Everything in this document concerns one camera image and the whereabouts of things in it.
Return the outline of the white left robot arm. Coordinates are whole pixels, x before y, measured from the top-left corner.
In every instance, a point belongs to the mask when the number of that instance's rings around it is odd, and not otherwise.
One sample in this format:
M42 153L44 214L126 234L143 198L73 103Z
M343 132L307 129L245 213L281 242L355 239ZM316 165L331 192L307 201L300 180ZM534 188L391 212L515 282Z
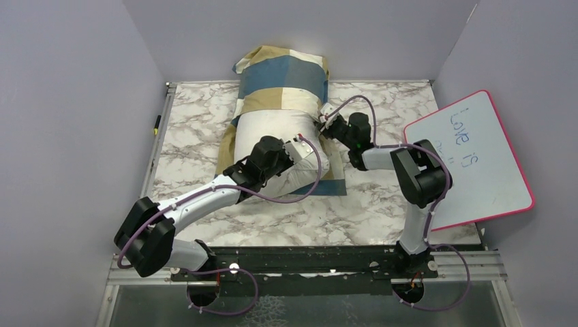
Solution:
M211 182L180 196L152 201L145 196L130 209L114 237L120 259L140 277L149 277L164 267L185 268L197 279L214 271L212 253L200 240L185 242L175 236L197 220L256 195L274 176L280 176L311 155L301 137L284 142L262 137L251 153L227 167Z

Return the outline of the white pillow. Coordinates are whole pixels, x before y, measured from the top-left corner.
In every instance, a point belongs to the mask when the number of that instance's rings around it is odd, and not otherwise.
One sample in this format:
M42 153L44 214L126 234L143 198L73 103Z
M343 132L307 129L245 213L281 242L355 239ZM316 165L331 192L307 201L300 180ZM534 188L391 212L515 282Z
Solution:
M330 172L314 119L299 110L241 114L234 133L232 168L240 186L278 198L315 183Z

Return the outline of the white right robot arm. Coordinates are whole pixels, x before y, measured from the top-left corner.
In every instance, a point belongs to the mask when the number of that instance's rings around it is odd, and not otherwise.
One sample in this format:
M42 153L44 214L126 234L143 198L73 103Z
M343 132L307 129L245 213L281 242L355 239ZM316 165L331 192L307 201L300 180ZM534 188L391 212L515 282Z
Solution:
M328 139L348 148L350 164L360 171L392 170L407 200L404 229L399 251L393 259L395 272L410 277L421 267L418 255L429 250L428 234L435 208L452 186L452 178L428 140L401 146L379 147L371 140L371 126L366 114L355 112L348 120L342 115L322 114L318 129Z

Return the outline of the blue yellow patchwork pillowcase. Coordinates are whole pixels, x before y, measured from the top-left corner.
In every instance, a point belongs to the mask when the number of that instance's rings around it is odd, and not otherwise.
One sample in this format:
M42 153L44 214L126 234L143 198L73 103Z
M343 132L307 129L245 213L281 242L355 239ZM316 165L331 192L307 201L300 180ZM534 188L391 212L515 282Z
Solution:
M320 135L315 124L329 96L329 64L325 57L289 48L263 45L232 68L239 90L231 122L217 154L215 172L248 156L263 136L283 141L301 134L319 154L269 179L261 193L272 198L306 193L317 176L315 196L347 194L344 164L337 145Z

